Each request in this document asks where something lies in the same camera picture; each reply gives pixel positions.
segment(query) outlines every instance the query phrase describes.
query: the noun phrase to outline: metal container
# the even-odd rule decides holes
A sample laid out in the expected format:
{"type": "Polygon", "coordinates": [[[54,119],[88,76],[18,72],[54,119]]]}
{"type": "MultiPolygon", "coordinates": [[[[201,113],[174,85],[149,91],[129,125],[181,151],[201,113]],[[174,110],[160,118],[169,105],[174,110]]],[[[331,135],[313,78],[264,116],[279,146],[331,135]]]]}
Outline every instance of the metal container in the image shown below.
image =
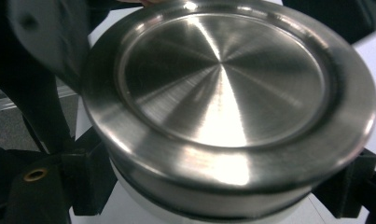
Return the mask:
{"type": "Polygon", "coordinates": [[[177,214],[262,218],[362,150],[376,93],[327,27],[262,1],[171,1],[116,23],[83,99],[122,181],[177,214]]]}

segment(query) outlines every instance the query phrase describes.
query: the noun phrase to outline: stainless steel lid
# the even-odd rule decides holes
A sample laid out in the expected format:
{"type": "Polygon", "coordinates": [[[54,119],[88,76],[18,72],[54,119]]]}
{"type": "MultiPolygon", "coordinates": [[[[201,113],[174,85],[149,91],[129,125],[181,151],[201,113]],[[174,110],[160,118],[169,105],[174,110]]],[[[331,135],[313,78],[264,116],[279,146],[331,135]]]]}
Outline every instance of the stainless steel lid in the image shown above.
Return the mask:
{"type": "Polygon", "coordinates": [[[319,22],[261,1],[140,10],[100,39],[85,75],[85,105],[120,172],[193,216],[285,207],[308,190],[245,214],[174,198],[180,189],[205,201],[312,186],[360,152],[376,117],[355,51],[319,22]]]}

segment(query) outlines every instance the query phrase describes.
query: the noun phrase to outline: circular metal plate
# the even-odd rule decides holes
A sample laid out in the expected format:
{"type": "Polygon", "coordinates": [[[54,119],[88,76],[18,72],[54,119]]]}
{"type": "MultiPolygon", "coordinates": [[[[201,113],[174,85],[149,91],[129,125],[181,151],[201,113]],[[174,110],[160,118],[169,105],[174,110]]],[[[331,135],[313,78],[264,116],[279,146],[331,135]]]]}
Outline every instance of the circular metal plate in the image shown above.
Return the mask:
{"type": "Polygon", "coordinates": [[[137,11],[99,40],[83,79],[124,177],[193,216],[258,217],[294,203],[358,155],[376,117],[355,51],[319,22],[261,1],[137,11]],[[254,200],[261,206],[247,206],[254,200]]]}

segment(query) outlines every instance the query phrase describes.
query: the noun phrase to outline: brass insert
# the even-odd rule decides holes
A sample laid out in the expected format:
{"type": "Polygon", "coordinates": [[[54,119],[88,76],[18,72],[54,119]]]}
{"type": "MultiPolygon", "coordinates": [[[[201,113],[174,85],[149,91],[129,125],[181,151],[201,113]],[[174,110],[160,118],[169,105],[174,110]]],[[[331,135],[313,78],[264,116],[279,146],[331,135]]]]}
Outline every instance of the brass insert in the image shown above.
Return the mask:
{"type": "Polygon", "coordinates": [[[47,173],[48,170],[45,168],[34,169],[24,176],[24,181],[34,182],[36,180],[40,180],[45,177],[47,173]]]}

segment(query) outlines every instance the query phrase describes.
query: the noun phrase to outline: white table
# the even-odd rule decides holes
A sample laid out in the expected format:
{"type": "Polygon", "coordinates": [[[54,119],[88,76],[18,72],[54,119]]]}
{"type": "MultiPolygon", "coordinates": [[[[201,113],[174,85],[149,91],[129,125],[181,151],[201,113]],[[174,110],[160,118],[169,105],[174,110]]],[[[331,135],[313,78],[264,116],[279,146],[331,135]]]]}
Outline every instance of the white table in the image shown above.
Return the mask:
{"type": "MultiPolygon", "coordinates": [[[[132,13],[135,9],[123,9],[113,11],[107,19],[90,36],[91,43],[94,43],[99,36],[107,30],[114,22],[124,16],[132,13]]],[[[376,83],[376,34],[367,37],[354,45],[357,52],[366,62],[376,83]]],[[[86,116],[81,100],[77,111],[77,137],[82,135],[91,126],[86,116]]],[[[376,153],[376,127],[367,143],[367,148],[376,153]]],[[[297,210],[289,217],[280,222],[280,224],[362,224],[365,223],[368,211],[363,208],[358,219],[336,219],[313,195],[304,199],[297,210]]],[[[165,224],[163,220],[153,216],[140,205],[138,205],[119,184],[115,186],[111,197],[103,213],[98,217],[75,217],[71,216],[74,224],[165,224]]],[[[181,218],[175,224],[199,223],[186,218],[181,218]]]]}

